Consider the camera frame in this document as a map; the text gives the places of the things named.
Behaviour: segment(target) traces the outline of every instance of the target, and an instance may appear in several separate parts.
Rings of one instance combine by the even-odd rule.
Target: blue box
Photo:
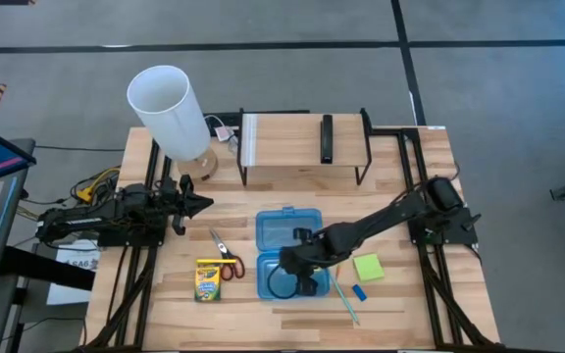
[[[322,213],[316,209],[284,207],[277,211],[262,211],[256,215],[256,246],[262,253],[256,260],[256,288],[261,299],[276,299],[267,286],[270,273],[279,264],[283,246],[299,245],[293,238],[297,227],[313,231],[322,228]],[[318,283],[316,297],[325,296],[331,290],[328,271],[317,271],[311,276]],[[277,269],[272,275],[272,290],[279,296],[287,296],[295,290],[296,276]]]

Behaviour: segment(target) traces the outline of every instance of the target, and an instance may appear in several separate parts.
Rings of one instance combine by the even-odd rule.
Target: lamp base
[[[217,170],[217,155],[209,148],[192,161],[176,161],[176,166],[182,175],[190,175],[191,179],[204,181],[209,179]]]

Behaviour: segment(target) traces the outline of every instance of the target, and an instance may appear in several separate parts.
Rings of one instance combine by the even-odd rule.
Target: white lampshade
[[[194,160],[208,149],[211,136],[182,70],[156,66],[141,72],[128,86],[128,102],[173,160]]]

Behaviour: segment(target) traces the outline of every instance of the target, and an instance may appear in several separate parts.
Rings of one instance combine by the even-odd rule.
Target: wooden tabletop
[[[245,114],[241,165],[245,167],[314,167],[321,165],[322,114]],[[368,164],[361,114],[332,114],[333,163]]]
[[[455,173],[445,129],[420,127],[430,176]],[[257,168],[243,187],[236,159],[227,145],[213,142],[219,168],[207,181],[196,182],[195,192],[215,204],[185,222],[186,235],[168,228],[160,248],[150,301],[144,349],[395,349],[433,347],[431,327],[416,248],[405,225],[393,227],[365,241],[354,255],[377,253],[385,278],[361,286],[368,299],[360,302],[351,287],[358,283],[352,261],[341,263],[339,283],[356,311],[360,326],[352,323],[332,288],[328,297],[260,300],[256,293],[255,216],[284,206],[317,208],[324,225],[356,221],[389,203],[404,189],[398,146],[393,137],[371,137],[373,164],[357,186],[347,168]],[[133,128],[120,175],[120,185],[143,182],[151,148],[144,127]],[[411,166],[416,175],[413,153]],[[455,186],[460,190],[459,181]],[[219,258],[208,232],[215,227],[229,250],[243,258],[247,268],[241,280],[224,282],[222,301],[193,301],[196,258]],[[101,255],[88,306],[89,337],[106,322],[111,290],[122,250]],[[464,246],[445,246],[454,296],[472,322],[491,340],[498,340],[485,280],[479,261]],[[128,261],[122,269],[117,303],[125,284]],[[444,340],[450,341],[444,306],[438,300]],[[128,322],[132,342],[138,305]]]

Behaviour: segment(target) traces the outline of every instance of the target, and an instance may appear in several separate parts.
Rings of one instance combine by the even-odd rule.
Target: pencil
[[[350,306],[350,303],[348,302],[348,299],[346,299],[346,297],[343,295],[343,292],[341,291],[341,288],[339,288],[339,283],[337,283],[336,279],[331,276],[331,272],[329,271],[329,277],[331,278],[331,281],[333,282],[334,287],[337,289],[337,292],[339,293],[339,296],[341,297],[341,300],[343,301],[343,304],[345,305],[346,308],[348,308],[348,312],[350,312],[350,316],[352,316],[352,320],[357,324],[357,325],[361,325],[359,324],[359,318],[357,318],[356,313],[354,312],[354,310],[352,309],[352,307]]]

